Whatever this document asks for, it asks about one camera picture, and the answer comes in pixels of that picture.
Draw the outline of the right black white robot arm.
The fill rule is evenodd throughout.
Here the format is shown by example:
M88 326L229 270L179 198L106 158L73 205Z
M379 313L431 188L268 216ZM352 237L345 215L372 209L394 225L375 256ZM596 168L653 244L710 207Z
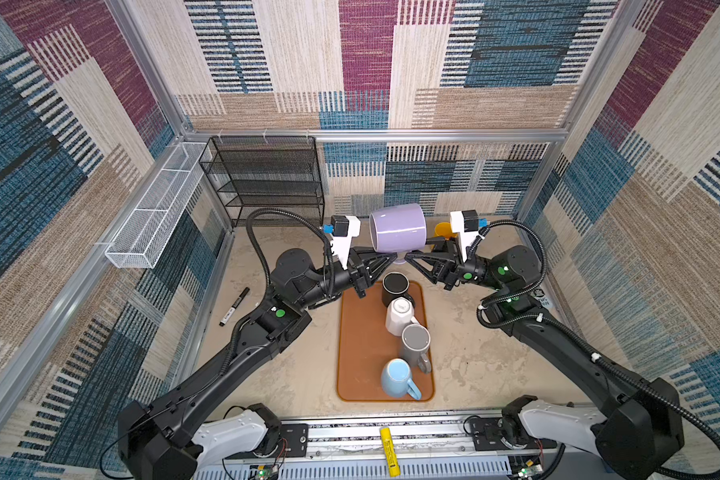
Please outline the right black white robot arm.
M476 308L479 324L501 330L531 347L591 400L601 419L584 427L578 449L598 455L624 479L657 473L691 479L666 462L685 445L689 423L720 452L720 434L684 408L678 391L661 378L649 381L604 355L557 320L532 292L548 272L548 256L539 235L526 224L507 219L480 222L456 239L428 239L433 249L406 253L405 259L432 283L450 290L473 284L493 289ZM720 479L720 467L707 473Z

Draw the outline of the purple mug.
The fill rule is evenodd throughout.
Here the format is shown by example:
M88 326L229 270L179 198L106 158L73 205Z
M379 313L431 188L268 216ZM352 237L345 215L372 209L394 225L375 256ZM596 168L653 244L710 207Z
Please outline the purple mug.
M379 253L409 252L426 244L426 219L417 203L376 210L369 226L372 246Z

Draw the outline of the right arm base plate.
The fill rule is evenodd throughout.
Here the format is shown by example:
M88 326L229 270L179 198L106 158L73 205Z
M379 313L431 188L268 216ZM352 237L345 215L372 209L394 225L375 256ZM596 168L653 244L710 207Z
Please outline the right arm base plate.
M510 447L503 441L503 430L500 423L500 417L470 416L467 418L465 429L471 437L476 451L510 450Z

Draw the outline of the yellow mug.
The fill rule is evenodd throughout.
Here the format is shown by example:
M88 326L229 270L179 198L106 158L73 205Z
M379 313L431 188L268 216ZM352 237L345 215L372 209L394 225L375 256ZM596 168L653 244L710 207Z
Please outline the yellow mug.
M451 229L451 224L449 222L438 223L435 226L434 235L444 239L452 239L454 237L454 233Z

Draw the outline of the light blue mug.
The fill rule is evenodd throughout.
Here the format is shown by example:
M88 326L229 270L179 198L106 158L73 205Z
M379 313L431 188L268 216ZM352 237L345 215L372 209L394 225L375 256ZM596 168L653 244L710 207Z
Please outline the light blue mug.
M393 398L422 399L422 393L413 381L411 367L401 358L394 358L385 364L381 373L381 387Z

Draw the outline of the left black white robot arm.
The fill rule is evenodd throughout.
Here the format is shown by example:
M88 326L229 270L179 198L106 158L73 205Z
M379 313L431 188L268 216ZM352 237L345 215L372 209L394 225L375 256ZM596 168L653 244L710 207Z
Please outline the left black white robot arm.
M281 422L263 404L217 422L209 421L210 414L299 337L312 321L310 310L339 299L346 290L363 297L395 259L392 253L350 246L347 261L336 261L322 229L293 212L261 208L246 220L261 261L266 258L253 230L261 215L284 216L307 227L323 246L323 265L316 268L301 248L282 252L275 265L263 267L263 298L235 324L221 351L168 393L147 405L134 401L120 412L114 445L133 479L190 479L197 469L233 455L280 452Z

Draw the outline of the grey mug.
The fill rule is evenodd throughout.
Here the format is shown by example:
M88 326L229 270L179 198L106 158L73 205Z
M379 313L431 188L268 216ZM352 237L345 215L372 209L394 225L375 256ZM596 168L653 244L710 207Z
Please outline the grey mug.
M431 336L426 327L420 324L406 326L400 336L399 356L414 369L418 368L424 374L432 372L432 363L429 358Z

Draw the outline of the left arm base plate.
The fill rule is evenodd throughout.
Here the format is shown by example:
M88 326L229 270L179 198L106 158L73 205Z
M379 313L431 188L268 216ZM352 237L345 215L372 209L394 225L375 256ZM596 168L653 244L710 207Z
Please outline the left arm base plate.
M275 430L276 450L273 458L305 458L309 441L307 423L285 423Z

